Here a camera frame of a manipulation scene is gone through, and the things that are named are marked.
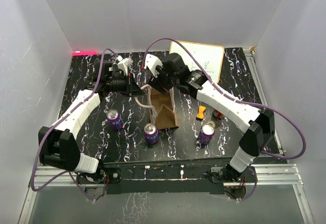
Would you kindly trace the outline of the red cola can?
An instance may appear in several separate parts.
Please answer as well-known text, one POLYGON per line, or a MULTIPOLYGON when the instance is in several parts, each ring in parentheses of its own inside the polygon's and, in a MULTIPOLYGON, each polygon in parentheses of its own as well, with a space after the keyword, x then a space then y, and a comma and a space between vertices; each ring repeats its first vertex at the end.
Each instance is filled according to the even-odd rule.
POLYGON ((214 111, 212 112, 212 114, 218 119, 218 120, 222 120, 225 116, 218 111, 217 109, 214 109, 214 111))

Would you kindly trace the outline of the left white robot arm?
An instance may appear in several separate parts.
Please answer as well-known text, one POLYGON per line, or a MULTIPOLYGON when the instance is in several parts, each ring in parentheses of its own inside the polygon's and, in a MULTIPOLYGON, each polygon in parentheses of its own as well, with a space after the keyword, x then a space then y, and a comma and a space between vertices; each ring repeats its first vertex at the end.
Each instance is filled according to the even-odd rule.
POLYGON ((50 127, 42 127, 39 130, 41 164, 70 172, 87 173, 89 179, 95 183, 104 179, 105 170, 98 166, 98 159, 82 153, 76 139, 84 122, 108 93, 118 92, 124 96, 142 94, 129 68, 130 62, 130 59, 118 64, 106 61, 100 77, 93 75, 85 81, 77 97, 60 119, 50 127))

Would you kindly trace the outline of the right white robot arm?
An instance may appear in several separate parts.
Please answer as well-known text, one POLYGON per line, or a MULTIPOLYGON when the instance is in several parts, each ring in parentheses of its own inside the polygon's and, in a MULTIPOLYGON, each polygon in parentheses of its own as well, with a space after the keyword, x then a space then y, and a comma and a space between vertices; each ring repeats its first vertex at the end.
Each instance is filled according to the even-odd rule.
POLYGON ((219 87, 199 62, 195 63, 198 68, 190 70, 177 53, 163 59, 151 54, 144 56, 144 67, 152 74, 148 82, 150 86, 162 94, 176 87, 180 92, 221 112, 243 132, 239 147, 226 166, 228 178, 234 182, 240 181, 247 167, 274 137, 274 113, 270 109, 244 104, 219 87))

